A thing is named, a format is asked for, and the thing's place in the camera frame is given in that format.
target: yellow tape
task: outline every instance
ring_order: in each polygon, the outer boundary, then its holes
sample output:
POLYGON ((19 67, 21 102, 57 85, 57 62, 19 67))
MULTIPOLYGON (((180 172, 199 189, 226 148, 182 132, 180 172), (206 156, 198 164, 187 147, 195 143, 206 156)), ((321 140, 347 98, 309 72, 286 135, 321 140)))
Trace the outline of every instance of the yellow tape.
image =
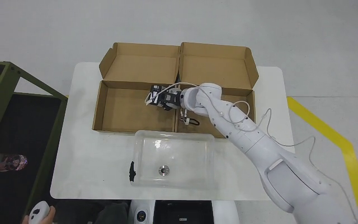
POLYGON ((287 97, 287 102, 289 108, 295 114, 305 120, 308 124, 310 124, 313 128, 315 128, 341 149, 348 175, 351 180, 356 204, 358 204, 358 162, 352 143, 350 143, 345 137, 341 136, 333 128, 328 126, 325 122, 320 120, 316 115, 312 114, 292 97, 287 97))

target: transparent plastic bin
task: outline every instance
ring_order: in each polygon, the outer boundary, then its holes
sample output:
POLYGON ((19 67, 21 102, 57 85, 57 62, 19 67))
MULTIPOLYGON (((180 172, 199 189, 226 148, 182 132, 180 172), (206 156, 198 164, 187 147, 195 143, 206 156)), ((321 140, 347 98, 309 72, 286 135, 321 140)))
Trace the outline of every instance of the transparent plastic bin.
POLYGON ((213 189, 214 141, 211 134, 137 131, 131 184, 213 189))

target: floor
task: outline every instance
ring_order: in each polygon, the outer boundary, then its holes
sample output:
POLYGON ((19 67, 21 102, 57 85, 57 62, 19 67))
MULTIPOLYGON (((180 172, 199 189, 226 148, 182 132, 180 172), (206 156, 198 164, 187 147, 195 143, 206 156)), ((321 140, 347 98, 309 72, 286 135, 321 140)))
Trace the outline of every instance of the floor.
MULTIPOLYGON (((358 154, 357 11, 356 0, 2 0, 0 60, 68 94, 74 66, 99 62, 113 42, 248 46, 258 66, 283 70, 288 96, 345 136, 358 154)), ((41 92, 23 81, 17 91, 41 92)), ((314 162, 345 187, 358 215, 340 149, 294 113, 290 117, 295 142, 318 138, 314 162)), ((309 147, 296 147, 300 158, 308 159, 309 147)), ((237 207, 241 223, 294 223, 271 201, 237 207)))

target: white cable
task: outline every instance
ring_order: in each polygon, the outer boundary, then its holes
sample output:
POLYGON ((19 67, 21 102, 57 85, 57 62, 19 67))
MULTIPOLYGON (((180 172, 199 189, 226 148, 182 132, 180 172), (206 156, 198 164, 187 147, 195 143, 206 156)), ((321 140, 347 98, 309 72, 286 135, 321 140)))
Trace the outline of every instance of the white cable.
POLYGON ((243 101, 243 100, 239 100, 239 101, 234 102, 233 105, 230 106, 230 109, 229 109, 229 111, 228 111, 229 119, 230 119, 230 121, 231 121, 232 124, 238 124, 238 123, 243 122, 243 121, 246 119, 246 117, 248 116, 249 113, 250 113, 250 105, 248 104, 248 102, 243 101), (243 118, 242 120, 240 120, 239 122, 233 122, 233 119, 231 119, 231 113, 230 113, 230 111, 231 111, 231 108, 233 108, 234 105, 238 104, 239 102, 243 102, 243 103, 245 103, 245 104, 247 105, 247 114, 246 114, 246 115, 244 116, 244 118, 243 118))
POLYGON ((269 109, 270 109, 270 117, 269 117, 269 119, 268 119, 268 123, 267 123, 267 127, 266 127, 267 135, 268 135, 270 138, 272 138, 272 140, 274 140, 277 144, 279 144, 279 145, 281 145, 281 146, 285 146, 285 147, 297 146, 297 145, 299 145, 299 144, 302 144, 302 143, 306 142, 306 141, 309 140, 310 138, 313 138, 312 147, 311 147, 311 149, 310 149, 310 151, 309 151, 309 156, 308 156, 309 163, 310 163, 319 173, 321 173, 321 174, 322 174, 323 176, 325 176, 326 178, 328 178, 328 179, 332 180, 333 182, 335 182, 335 183, 341 188, 341 190, 343 191, 343 193, 344 193, 344 195, 345 195, 345 197, 346 197, 346 200, 347 200, 347 202, 348 202, 349 208, 351 209, 353 218, 355 219, 354 221, 355 221, 355 223, 357 223, 357 217, 356 217, 356 215, 355 215, 355 213, 354 213, 353 206, 352 206, 351 202, 349 201, 347 192, 344 190, 343 186, 342 186, 337 180, 335 180, 334 178, 331 178, 331 177, 329 177, 327 174, 325 174, 324 172, 320 171, 320 169, 317 168, 317 167, 315 166, 315 164, 312 162, 311 155, 312 155, 313 148, 314 148, 314 144, 315 144, 315 140, 316 140, 315 136, 310 136, 310 137, 306 138, 305 140, 303 140, 303 141, 301 141, 301 142, 299 142, 299 143, 297 143, 297 144, 292 144, 292 145, 281 144, 281 143, 278 142, 273 136, 271 136, 271 135, 269 134, 269 126, 270 126, 271 115, 272 115, 271 108, 269 108, 269 109))
MULTIPOLYGON (((166 90, 168 90, 169 88, 173 87, 173 86, 176 86, 176 85, 179 85, 179 84, 187 84, 187 85, 191 85, 191 86, 195 86, 197 87, 197 85, 194 85, 192 83, 188 83, 188 82, 177 82, 177 83, 174 83, 170 86, 168 86, 167 88, 165 88, 164 90, 160 91, 159 93, 155 94, 154 96, 152 96, 152 99, 155 99, 159 94, 165 92, 166 90)), ((150 104, 150 102, 152 102, 152 99, 148 100, 148 96, 150 95, 150 93, 146 96, 145 100, 144 100, 144 103, 146 105, 150 104)))
POLYGON ((258 124, 253 130, 243 130, 243 129, 239 129, 239 130, 242 130, 243 132, 254 132, 254 131, 256 131, 256 130, 258 129, 258 127, 261 125, 262 121, 264 120, 264 118, 266 117, 266 115, 267 115, 267 113, 268 113, 269 111, 271 112, 271 108, 268 108, 268 109, 266 110, 266 112, 264 113, 264 115, 261 117, 261 120, 260 120, 259 124, 258 124))
MULTIPOLYGON (((211 97, 210 97, 204 90, 202 90, 199 86, 194 85, 194 84, 192 84, 192 83, 188 83, 188 82, 178 82, 178 83, 174 83, 174 84, 168 86, 167 88, 165 88, 164 90, 162 90, 161 92, 155 94, 155 95, 152 97, 152 99, 154 99, 155 97, 157 97, 159 94, 163 93, 165 90, 167 90, 167 89, 169 89, 169 88, 171 88, 171 87, 173 87, 173 86, 175 86, 175 85, 179 85, 179 84, 187 84, 187 85, 191 85, 191 86, 197 87, 199 90, 201 90, 201 91, 208 97, 208 99, 209 99, 210 103, 212 104, 213 108, 216 110, 216 112, 218 112, 218 113, 220 114, 221 111, 218 110, 218 109, 214 106, 213 101, 211 100, 211 97)), ((148 105, 148 104, 151 102, 151 100, 148 100, 148 101, 147 101, 149 95, 150 95, 150 93, 147 95, 147 97, 146 97, 145 100, 144 100, 144 102, 146 103, 146 105, 148 105)), ((237 101, 237 102, 233 103, 233 104, 230 106, 230 109, 229 109, 229 111, 228 111, 228 116, 229 116, 229 119, 230 119, 230 120, 227 120, 225 117, 222 117, 222 118, 223 118, 224 120, 226 120, 227 122, 231 123, 231 124, 237 124, 237 123, 243 122, 243 121, 245 120, 245 118, 248 117, 248 113, 249 113, 249 112, 250 112, 250 105, 249 105, 246 101, 237 101), (239 121, 239 122, 233 122, 232 119, 231 119, 230 111, 231 111, 231 108, 232 108, 235 104, 237 104, 237 103, 239 103, 239 102, 244 102, 244 103, 247 104, 247 106, 248 106, 248 112, 247 112, 246 116, 245 116, 241 121, 239 121)), ((355 215, 355 213, 354 213, 353 206, 352 206, 351 202, 349 201, 348 195, 347 195, 346 191, 344 190, 343 186, 342 186, 337 180, 335 180, 335 179, 329 177, 329 176, 326 175, 324 172, 320 171, 320 169, 317 168, 317 167, 314 165, 314 163, 312 162, 311 155, 312 155, 313 148, 314 148, 314 145, 315 145, 315 140, 316 140, 315 136, 310 136, 310 137, 306 138, 305 140, 303 140, 303 141, 301 141, 301 142, 299 142, 299 143, 297 143, 297 144, 292 144, 292 145, 282 144, 282 143, 278 142, 278 141, 275 139, 275 137, 273 137, 273 136, 270 135, 270 133, 269 133, 269 126, 270 126, 270 122, 271 122, 271 118, 272 118, 272 110, 271 110, 271 108, 268 108, 268 109, 266 110, 266 112, 265 112, 264 115, 262 116, 262 118, 261 118, 261 120, 260 120, 258 126, 257 126, 255 129, 253 129, 253 130, 242 130, 242 129, 240 129, 240 130, 243 131, 243 132, 253 132, 253 131, 255 131, 255 130, 261 125, 262 121, 264 120, 264 118, 266 117, 266 115, 267 115, 268 112, 270 112, 270 116, 269 116, 269 119, 268 119, 268 123, 267 123, 267 127, 266 127, 266 132, 267 132, 267 135, 268 135, 272 140, 274 140, 277 144, 279 144, 279 145, 281 145, 281 146, 285 146, 285 147, 294 147, 294 146, 298 146, 299 144, 302 144, 302 143, 306 142, 307 140, 313 138, 313 144, 312 144, 312 147, 311 147, 311 149, 310 149, 309 156, 308 156, 308 160, 309 160, 310 164, 311 164, 318 172, 320 172, 323 176, 325 176, 326 178, 332 180, 333 182, 335 182, 335 183, 341 188, 341 190, 343 191, 343 193, 344 193, 344 195, 345 195, 345 197, 346 197, 346 199, 347 199, 347 201, 348 201, 348 205, 349 205, 349 207, 350 207, 350 209, 351 209, 351 212, 352 212, 352 214, 353 214, 353 217, 354 217, 355 223, 356 223, 356 222, 357 222, 357 218, 356 218, 356 215, 355 215)))
MULTIPOLYGON (((152 96, 152 98, 151 98, 150 100, 148 100, 148 97, 149 97, 149 95, 150 95, 150 93, 149 93, 149 94, 146 96, 146 98, 145 98, 145 100, 144 100, 144 103, 145 103, 146 105, 150 104, 150 103, 152 102, 152 99, 155 99, 159 94, 161 94, 161 93, 165 92, 166 90, 168 90, 169 88, 171 88, 171 87, 173 87, 173 86, 176 86, 176 85, 179 85, 179 84, 187 84, 187 85, 191 85, 191 86, 197 87, 199 90, 201 90, 201 91, 208 97, 210 103, 212 104, 212 106, 213 106, 213 108, 216 110, 216 112, 218 112, 219 114, 221 113, 221 111, 218 110, 218 109, 215 107, 215 105, 213 104, 213 101, 212 101, 211 97, 210 97, 202 88, 200 88, 199 86, 197 86, 197 85, 195 85, 195 84, 188 83, 188 82, 177 82, 177 83, 174 83, 174 84, 168 86, 167 88, 165 88, 164 90, 160 91, 159 93, 155 94, 154 96, 152 96)), ((223 119, 226 120, 227 122, 231 123, 231 124, 237 124, 237 123, 243 122, 243 121, 245 120, 245 118, 248 117, 248 113, 249 113, 249 112, 250 112, 250 105, 248 104, 248 102, 246 102, 246 101, 237 101, 237 102, 233 103, 233 104, 230 106, 230 109, 229 109, 229 111, 228 111, 228 113, 229 113, 228 115, 229 115, 230 120, 227 120, 225 117, 223 117, 223 119), (230 117, 230 113, 229 113, 229 112, 231 111, 231 108, 232 108, 235 104, 237 104, 237 103, 239 103, 239 102, 244 102, 245 104, 247 104, 247 107, 248 107, 247 114, 245 115, 245 117, 244 117, 241 121, 239 121, 239 122, 233 122, 233 121, 231 120, 231 117, 230 117)))

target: open cardboard box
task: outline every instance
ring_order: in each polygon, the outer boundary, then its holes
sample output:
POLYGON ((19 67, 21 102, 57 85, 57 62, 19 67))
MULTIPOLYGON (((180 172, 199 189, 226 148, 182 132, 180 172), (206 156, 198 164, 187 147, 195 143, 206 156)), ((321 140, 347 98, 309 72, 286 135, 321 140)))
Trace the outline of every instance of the open cardboard box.
MULTIPOLYGON (((206 117, 188 112, 199 126, 184 125, 177 110, 146 106, 151 85, 169 86, 175 81, 199 85, 216 83, 223 88, 222 100, 247 101, 249 117, 255 120, 252 87, 258 72, 249 48, 197 43, 179 46, 115 43, 100 63, 100 83, 93 130, 136 132, 209 133, 223 137, 206 117)), ((181 89, 190 86, 181 85, 181 89)), ((245 113, 245 104, 237 105, 245 113)))
MULTIPOLYGON (((252 90, 258 80, 258 72, 250 48, 213 44, 182 43, 179 75, 181 82, 200 85, 215 83, 223 88, 222 100, 246 101, 250 105, 248 116, 255 121, 255 93, 252 90)), ((247 113, 246 104, 237 105, 247 113)), ((187 116, 200 122, 199 126, 185 125, 177 112, 177 132, 205 133, 223 138, 206 117, 188 111, 187 116)))
POLYGON ((175 111, 144 103, 153 84, 174 84, 179 46, 115 43, 100 63, 93 130, 175 130, 175 111))

